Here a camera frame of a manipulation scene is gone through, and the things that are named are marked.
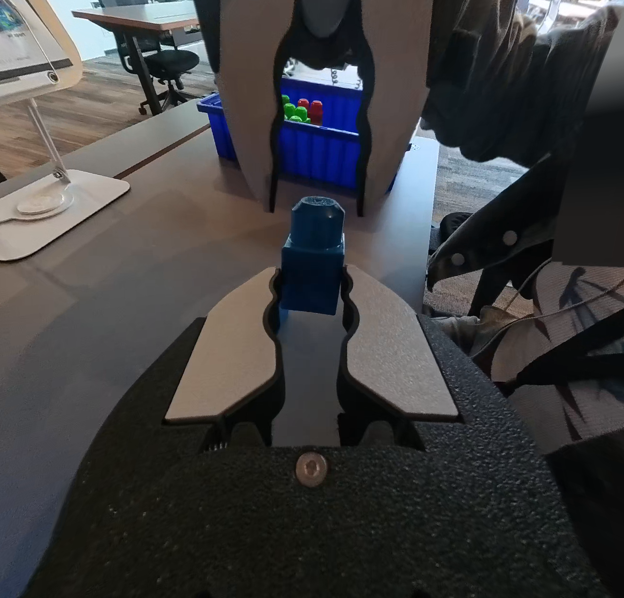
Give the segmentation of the blue mega block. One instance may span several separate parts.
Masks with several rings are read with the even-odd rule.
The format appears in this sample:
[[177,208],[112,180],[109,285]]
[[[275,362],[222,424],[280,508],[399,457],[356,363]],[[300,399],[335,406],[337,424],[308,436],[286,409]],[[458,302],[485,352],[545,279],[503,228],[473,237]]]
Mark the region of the blue mega block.
[[345,212],[330,197],[303,197],[292,207],[281,251],[282,309],[335,315],[345,263]]

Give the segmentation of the pile of mega blocks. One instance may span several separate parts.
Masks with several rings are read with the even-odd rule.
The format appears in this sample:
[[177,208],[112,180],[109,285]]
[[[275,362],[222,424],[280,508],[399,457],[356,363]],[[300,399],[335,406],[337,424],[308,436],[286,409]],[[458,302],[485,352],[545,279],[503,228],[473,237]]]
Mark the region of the pile of mega blocks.
[[324,107],[320,100],[299,98],[295,100],[286,94],[281,95],[286,121],[322,126]]

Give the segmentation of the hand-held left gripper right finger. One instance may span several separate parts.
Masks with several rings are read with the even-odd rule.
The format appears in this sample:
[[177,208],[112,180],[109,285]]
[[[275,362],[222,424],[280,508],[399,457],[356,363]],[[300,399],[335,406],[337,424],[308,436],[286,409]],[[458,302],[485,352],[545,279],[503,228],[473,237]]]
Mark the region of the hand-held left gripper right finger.
[[341,284],[343,327],[337,394],[366,420],[455,422],[459,411],[414,309],[353,264]]

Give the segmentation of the person's dark trousers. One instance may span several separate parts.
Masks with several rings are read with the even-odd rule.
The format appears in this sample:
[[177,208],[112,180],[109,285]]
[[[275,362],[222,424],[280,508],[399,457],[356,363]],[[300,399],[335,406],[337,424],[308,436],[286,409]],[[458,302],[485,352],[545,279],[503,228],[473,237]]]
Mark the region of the person's dark trousers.
[[623,597],[623,432],[545,457],[579,541],[613,597]]

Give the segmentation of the blue plastic bin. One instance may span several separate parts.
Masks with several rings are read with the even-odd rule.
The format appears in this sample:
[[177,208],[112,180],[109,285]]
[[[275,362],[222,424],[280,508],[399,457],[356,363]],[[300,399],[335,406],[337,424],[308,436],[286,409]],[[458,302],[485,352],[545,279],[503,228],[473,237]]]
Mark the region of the blue plastic bin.
[[280,174],[356,190],[361,147],[356,119],[362,90],[283,77],[280,92],[290,103],[302,98],[323,105],[320,126],[285,121],[279,135]]

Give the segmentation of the person's right forearm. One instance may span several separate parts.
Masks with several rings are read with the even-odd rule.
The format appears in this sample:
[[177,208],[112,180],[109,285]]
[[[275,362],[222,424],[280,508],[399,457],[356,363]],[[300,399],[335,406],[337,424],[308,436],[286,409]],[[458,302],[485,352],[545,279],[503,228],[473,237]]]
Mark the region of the person's right forearm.
[[539,35],[518,0],[433,0],[421,119],[472,161],[530,168],[569,146],[623,6]]

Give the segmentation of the printed instruction sheet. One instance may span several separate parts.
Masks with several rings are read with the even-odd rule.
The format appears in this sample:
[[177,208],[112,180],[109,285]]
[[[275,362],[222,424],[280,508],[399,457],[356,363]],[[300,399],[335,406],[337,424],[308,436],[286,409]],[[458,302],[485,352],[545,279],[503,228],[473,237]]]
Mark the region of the printed instruction sheet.
[[1,81],[42,77],[72,66],[69,54],[28,0],[1,0]]

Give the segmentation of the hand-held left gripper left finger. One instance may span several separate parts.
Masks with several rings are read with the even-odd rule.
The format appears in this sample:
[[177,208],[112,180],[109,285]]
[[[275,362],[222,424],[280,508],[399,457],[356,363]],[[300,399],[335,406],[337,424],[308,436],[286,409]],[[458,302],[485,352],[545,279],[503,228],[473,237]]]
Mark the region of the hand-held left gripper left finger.
[[285,402],[280,272],[268,267],[208,312],[165,414],[167,423],[271,424]]

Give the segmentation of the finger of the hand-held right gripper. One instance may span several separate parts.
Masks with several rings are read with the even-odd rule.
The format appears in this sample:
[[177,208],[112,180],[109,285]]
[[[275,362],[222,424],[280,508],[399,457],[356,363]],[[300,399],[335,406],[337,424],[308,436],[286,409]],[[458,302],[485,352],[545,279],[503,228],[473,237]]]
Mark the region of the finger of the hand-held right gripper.
[[433,0],[361,0],[361,216],[385,196],[421,117],[432,13]]
[[216,83],[240,170],[266,212],[275,204],[271,131],[280,109],[275,61],[293,8],[294,0],[220,0]]

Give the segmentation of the black mesh office chair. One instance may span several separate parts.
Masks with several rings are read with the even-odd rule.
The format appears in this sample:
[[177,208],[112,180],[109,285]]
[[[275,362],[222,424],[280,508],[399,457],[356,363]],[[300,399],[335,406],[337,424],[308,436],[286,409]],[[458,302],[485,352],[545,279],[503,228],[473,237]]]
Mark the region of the black mesh office chair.
[[434,228],[435,247],[429,249],[429,260],[448,258],[460,254],[467,261],[476,261],[483,255],[488,219],[479,212],[453,212]]

